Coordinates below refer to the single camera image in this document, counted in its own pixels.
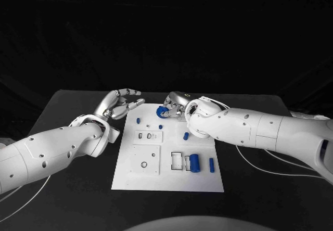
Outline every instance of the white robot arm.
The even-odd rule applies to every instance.
[[[194,136],[289,155],[333,184],[333,120],[299,119],[227,106],[221,110],[206,97],[193,99],[174,91],[156,115],[178,117],[181,113]]]
[[[126,103],[123,95],[141,95],[131,89],[112,90],[93,115],[79,116],[67,127],[40,132],[0,149],[0,194],[54,174],[82,155],[97,157],[119,130],[107,118],[120,119],[144,103]]]

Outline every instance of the blue battery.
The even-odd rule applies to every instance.
[[[188,139],[188,133],[187,133],[187,132],[184,133],[184,137],[182,137],[182,139],[184,139],[184,140],[187,140],[187,139]]]
[[[191,154],[188,156],[188,162],[190,162],[190,171],[191,172],[200,172],[200,164],[198,164],[198,155]]]
[[[214,170],[213,170],[213,158],[208,158],[208,168],[210,168],[210,172],[214,172]]]

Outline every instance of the blue small part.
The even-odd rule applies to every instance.
[[[187,140],[187,139],[188,139],[188,133],[187,133],[187,132],[184,133],[184,137],[182,137],[182,139],[184,139],[184,140]]]
[[[155,110],[155,114],[156,116],[161,118],[161,119],[165,119],[167,117],[162,117],[161,116],[161,113],[162,112],[167,112],[168,111],[168,108],[162,107],[162,106],[158,106],[156,110]]]
[[[188,156],[188,163],[190,163],[190,171],[200,172],[200,164],[198,164],[198,155],[191,154]]]
[[[214,170],[213,170],[213,158],[208,158],[208,168],[210,168],[210,172],[214,172]]]

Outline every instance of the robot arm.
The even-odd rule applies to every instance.
[[[333,120],[306,120],[218,106],[201,97],[185,104],[190,133],[301,160],[333,184]]]
[[[144,103],[144,99],[126,103],[125,94],[141,95],[141,92],[110,91],[93,115],[79,116],[67,127],[40,132],[0,149],[0,194],[54,174],[77,156],[100,155],[119,134],[107,118],[122,118]]]

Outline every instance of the black table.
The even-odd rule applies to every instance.
[[[90,114],[105,95],[106,92],[96,91],[57,91],[30,135],[67,126],[80,114]],[[230,107],[289,116],[278,96],[197,94],[201,95]],[[167,93],[142,93],[141,97],[146,103],[162,103],[165,96]],[[123,130],[125,119],[109,123]],[[0,224],[0,230],[122,231],[151,220],[185,215],[237,218],[278,231],[333,230],[333,186],[322,179],[257,171],[234,146],[224,142],[216,142],[224,193],[110,190],[119,143],[120,135],[97,158],[76,158],[69,167],[50,176],[37,197]],[[247,160],[269,171],[312,173],[273,159],[263,150],[240,147],[240,151]],[[0,218],[24,204],[44,180],[22,186],[1,202]]]

